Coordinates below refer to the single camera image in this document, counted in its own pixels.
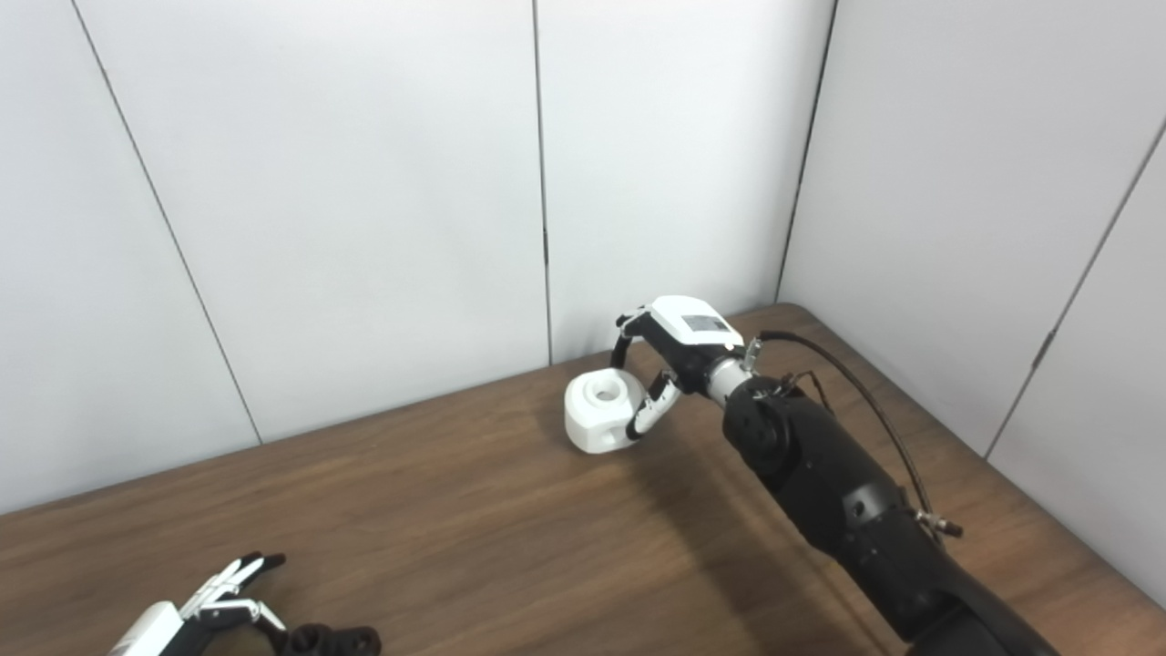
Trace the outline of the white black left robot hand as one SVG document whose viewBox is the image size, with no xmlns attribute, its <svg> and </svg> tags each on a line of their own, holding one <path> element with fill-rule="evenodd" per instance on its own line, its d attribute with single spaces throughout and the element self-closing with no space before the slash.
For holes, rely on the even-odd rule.
<svg viewBox="0 0 1166 656">
<path fill-rule="evenodd" d="M 285 563 L 283 553 L 259 551 L 231 560 L 183 605 L 167 600 L 150 605 L 111 655 L 204 655 L 218 635 L 243 626 L 262 634 L 271 653 L 279 655 L 289 639 L 286 625 L 265 602 L 244 597 L 244 590 Z"/>
</svg>

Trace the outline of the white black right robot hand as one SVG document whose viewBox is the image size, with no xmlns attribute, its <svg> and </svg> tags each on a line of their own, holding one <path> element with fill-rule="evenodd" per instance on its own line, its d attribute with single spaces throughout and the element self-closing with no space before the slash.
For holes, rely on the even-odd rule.
<svg viewBox="0 0 1166 656">
<path fill-rule="evenodd" d="M 712 306 L 694 296 L 665 295 L 616 320 L 618 337 L 609 366 L 623 371 L 628 346 L 641 339 L 662 358 L 665 368 L 647 386 L 625 426 L 630 443 L 649 432 L 682 395 L 702 395 L 725 408 L 746 373 L 742 333 Z"/>
</svg>

